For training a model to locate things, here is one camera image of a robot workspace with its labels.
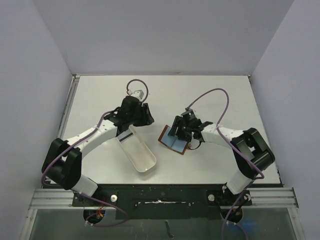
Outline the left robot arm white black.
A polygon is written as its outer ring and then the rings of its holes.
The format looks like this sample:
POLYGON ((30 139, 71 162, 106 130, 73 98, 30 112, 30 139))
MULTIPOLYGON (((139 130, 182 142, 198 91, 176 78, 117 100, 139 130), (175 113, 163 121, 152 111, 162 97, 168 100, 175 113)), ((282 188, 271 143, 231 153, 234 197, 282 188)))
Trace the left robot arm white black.
POLYGON ((53 140, 41 168, 41 181, 49 178, 64 190, 84 195, 88 204, 99 204, 102 193, 96 182, 82 174, 83 158, 130 126, 149 126, 154 121, 147 103, 135 96, 126 96, 116 109, 103 113, 95 126, 67 140, 53 140))

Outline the brown leather card holder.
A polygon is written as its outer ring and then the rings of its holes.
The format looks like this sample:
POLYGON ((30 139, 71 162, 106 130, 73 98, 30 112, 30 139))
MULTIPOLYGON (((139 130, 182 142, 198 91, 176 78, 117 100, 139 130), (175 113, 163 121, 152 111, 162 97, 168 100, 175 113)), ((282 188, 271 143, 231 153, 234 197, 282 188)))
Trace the brown leather card holder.
POLYGON ((168 125, 165 125, 163 128, 158 141, 166 146, 171 151, 178 153, 180 155, 184 155, 189 143, 184 140, 178 139, 176 136, 170 136, 169 131, 171 130, 171 127, 168 125))

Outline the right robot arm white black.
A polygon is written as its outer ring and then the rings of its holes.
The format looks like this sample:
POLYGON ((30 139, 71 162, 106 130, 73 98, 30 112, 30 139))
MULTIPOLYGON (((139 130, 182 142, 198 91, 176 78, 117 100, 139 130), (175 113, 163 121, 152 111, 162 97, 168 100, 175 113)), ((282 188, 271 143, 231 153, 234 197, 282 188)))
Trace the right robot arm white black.
POLYGON ((237 170, 222 192, 223 200, 230 205, 239 201, 241 192, 250 183, 263 179, 263 171, 275 162, 274 154, 257 129, 236 130, 211 121, 202 122, 190 108, 174 118, 168 135, 186 143, 197 140, 231 148, 237 170))

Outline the credit card with dark stripe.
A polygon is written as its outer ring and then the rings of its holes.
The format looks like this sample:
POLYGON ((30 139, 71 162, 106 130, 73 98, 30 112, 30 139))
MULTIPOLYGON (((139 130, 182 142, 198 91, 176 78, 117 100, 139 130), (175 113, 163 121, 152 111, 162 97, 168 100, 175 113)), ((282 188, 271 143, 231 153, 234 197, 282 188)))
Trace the credit card with dark stripe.
POLYGON ((120 135, 117 136, 117 139, 120 143, 125 141, 126 139, 130 138, 133 135, 132 132, 123 132, 120 135))

